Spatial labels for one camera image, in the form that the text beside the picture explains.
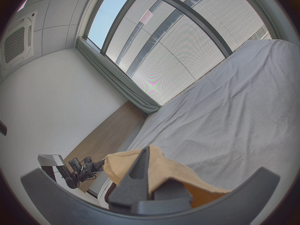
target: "striped building exterior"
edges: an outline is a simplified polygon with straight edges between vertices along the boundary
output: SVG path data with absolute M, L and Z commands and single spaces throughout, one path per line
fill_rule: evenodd
M 248 39 L 271 39 L 246 0 L 181 0 L 204 17 L 232 51 Z M 107 49 L 143 91 L 164 104 L 224 60 L 208 35 L 161 0 L 135 0 Z

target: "wooden panel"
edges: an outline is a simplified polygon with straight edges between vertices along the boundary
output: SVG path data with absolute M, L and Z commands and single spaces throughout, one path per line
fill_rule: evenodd
M 93 162 L 98 162 L 106 155 L 115 153 L 143 115 L 144 112 L 132 102 L 123 104 L 64 159 L 69 170 L 73 171 L 69 165 L 69 161 L 73 158 L 77 157 L 82 161 L 85 157 L 91 157 Z M 79 189 L 86 192 L 93 182 L 94 180 L 81 182 Z

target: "orange cloth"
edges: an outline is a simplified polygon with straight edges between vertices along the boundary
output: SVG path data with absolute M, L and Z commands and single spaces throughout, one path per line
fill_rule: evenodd
M 149 147 L 148 192 L 150 197 L 153 191 L 169 179 L 182 182 L 193 195 L 192 208 L 214 201 L 230 192 L 202 181 L 189 167 L 166 158 L 160 148 L 154 145 Z M 105 157 L 103 169 L 117 186 L 141 150 L 118 152 Z

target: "green curtain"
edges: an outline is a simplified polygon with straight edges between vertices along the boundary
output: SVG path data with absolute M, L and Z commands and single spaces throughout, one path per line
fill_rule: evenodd
M 128 100 L 147 114 L 157 111 L 161 105 L 149 97 L 122 70 L 92 48 L 86 40 L 77 38 L 76 48 L 92 63 L 92 65 L 121 92 Z

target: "gathered curtain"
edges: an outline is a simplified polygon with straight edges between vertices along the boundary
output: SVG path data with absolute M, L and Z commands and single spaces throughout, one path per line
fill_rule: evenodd
M 145 113 L 151 114 L 161 107 L 114 63 L 91 47 L 82 37 L 77 38 L 76 48 L 81 51 L 115 89 Z

